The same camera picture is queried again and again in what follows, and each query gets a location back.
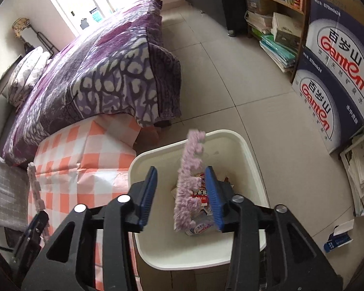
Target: purple blanket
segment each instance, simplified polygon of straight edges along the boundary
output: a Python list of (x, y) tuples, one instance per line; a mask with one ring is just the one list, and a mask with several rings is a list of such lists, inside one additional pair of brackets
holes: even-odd
[(160, 0), (140, 0), (84, 32), (48, 65), (5, 143), (11, 164), (40, 142), (99, 113), (128, 113), (142, 127), (181, 115), (181, 65), (163, 48)]

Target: white trash bin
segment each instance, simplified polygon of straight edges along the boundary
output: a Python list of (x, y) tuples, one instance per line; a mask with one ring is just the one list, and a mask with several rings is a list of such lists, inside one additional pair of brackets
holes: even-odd
[[(229, 263), (233, 233), (210, 232), (189, 236), (174, 231), (174, 203), (171, 190), (178, 179), (178, 169), (185, 141), (140, 154), (131, 163), (130, 185), (145, 179), (148, 169), (157, 169), (157, 188), (148, 224), (135, 234), (138, 251), (150, 266), (160, 270), (190, 270)], [(225, 177), (234, 191), (254, 204), (268, 207), (267, 195), (258, 168), (247, 143), (238, 133), (217, 130), (206, 134), (202, 155), (203, 170), (213, 166), (219, 180)], [(265, 234), (259, 232), (260, 250), (265, 248)]]

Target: pillow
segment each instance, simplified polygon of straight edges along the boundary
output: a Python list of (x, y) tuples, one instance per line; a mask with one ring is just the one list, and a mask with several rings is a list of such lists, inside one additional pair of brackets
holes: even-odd
[(0, 226), (27, 228), (29, 190), (27, 172), (8, 166), (0, 157)]
[(25, 100), (23, 99), (23, 90), (25, 89), (26, 81), (42, 53), (42, 47), (37, 47), (36, 49), (32, 50), (22, 59), (22, 61), (19, 62), (12, 73), (8, 81), (7, 95), (7, 100), (11, 105), (19, 107), (20, 104)]
[(18, 109), (22, 107), (28, 95), (30, 95), (36, 83), (38, 83), (40, 77), (42, 76), (43, 71), (45, 70), (45, 67), (47, 65), (47, 60), (49, 59), (50, 55), (51, 54), (48, 51), (45, 51), (39, 57), (39, 60), (35, 64), (34, 69), (31, 71), (30, 76), (27, 78), (24, 84)]

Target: stack of paper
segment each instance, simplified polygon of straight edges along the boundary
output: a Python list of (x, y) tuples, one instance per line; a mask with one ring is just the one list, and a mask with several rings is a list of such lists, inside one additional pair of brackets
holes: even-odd
[(296, 53), (290, 47), (275, 42), (273, 35), (262, 36), (260, 46), (274, 60), (283, 73), (293, 69)]
[(354, 137), (352, 143), (354, 147), (342, 159), (350, 177), (356, 214), (361, 215), (364, 213), (364, 139)]
[(271, 34), (273, 16), (271, 15), (261, 15), (251, 11), (247, 11), (244, 16), (245, 20), (249, 25), (256, 28), (263, 35)]

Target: black sofa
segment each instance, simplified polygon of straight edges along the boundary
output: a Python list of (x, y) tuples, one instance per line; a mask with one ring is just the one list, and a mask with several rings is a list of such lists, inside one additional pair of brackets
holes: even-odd
[(229, 36), (247, 30), (245, 0), (186, 0), (228, 30)]

